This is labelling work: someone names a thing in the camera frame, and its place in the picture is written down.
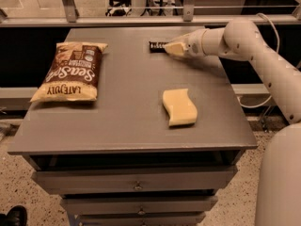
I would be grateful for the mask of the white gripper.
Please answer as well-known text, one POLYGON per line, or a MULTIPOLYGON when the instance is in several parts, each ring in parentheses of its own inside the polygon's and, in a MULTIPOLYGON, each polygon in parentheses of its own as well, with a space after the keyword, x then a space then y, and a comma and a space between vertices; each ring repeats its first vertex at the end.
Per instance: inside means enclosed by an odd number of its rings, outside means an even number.
POLYGON ((176 57, 204 57, 202 39, 206 29, 198 29, 194 32, 181 35, 164 45, 165 51, 176 57))

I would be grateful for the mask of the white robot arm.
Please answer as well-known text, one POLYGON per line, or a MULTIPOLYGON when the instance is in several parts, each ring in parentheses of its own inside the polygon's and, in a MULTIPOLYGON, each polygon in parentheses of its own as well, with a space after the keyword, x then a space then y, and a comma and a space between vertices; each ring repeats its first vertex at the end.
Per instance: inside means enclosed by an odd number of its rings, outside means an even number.
POLYGON ((175 57, 218 56, 251 64, 289 123, 262 157, 255 226, 301 226, 301 72, 246 18, 179 36, 164 49, 175 57))

